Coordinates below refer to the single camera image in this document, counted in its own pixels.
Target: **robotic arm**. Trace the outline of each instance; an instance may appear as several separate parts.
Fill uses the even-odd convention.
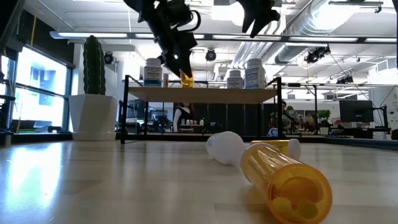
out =
[[[139,13],[138,22],[146,21],[154,35],[155,43],[162,49],[158,57],[162,64],[178,77],[180,71],[192,77],[189,61],[191,48],[196,46],[193,32],[199,28],[201,18],[199,12],[190,10],[184,0],[123,0],[130,8]],[[280,15],[271,10],[272,0],[237,0],[244,9],[243,32],[247,32],[254,22],[250,37],[256,36],[271,21],[278,21]],[[178,30],[198,17],[198,24],[190,30]]]

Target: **potted plant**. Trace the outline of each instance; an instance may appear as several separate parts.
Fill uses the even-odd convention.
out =
[[[318,118],[321,119],[321,124],[322,124],[322,126],[320,127],[321,135],[329,134],[330,124],[329,124],[328,120],[330,118],[330,115],[331,115],[330,110],[319,110],[318,111]]]
[[[85,94],[69,96],[73,140],[113,141],[118,101],[105,96],[104,52],[95,36],[87,38],[83,56]]]

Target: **white pill bottle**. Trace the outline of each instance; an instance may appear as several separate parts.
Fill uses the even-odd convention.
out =
[[[226,80],[226,88],[243,88],[243,79],[241,71],[232,70]]]
[[[266,71],[264,70],[264,67],[262,67],[261,59],[249,59],[244,73],[245,89],[266,87]]]
[[[162,87],[162,67],[157,58],[148,58],[144,67],[144,87]]]

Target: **white planter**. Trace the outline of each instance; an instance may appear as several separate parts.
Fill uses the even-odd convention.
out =
[[[328,127],[320,127],[321,135],[328,135],[329,128]]]
[[[69,109],[73,140],[115,140],[117,99],[112,96],[94,94],[69,96]]]

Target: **cactus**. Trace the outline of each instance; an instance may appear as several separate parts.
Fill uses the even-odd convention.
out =
[[[105,95],[105,61],[104,52],[98,39],[91,35],[85,43],[84,89],[86,94]]]

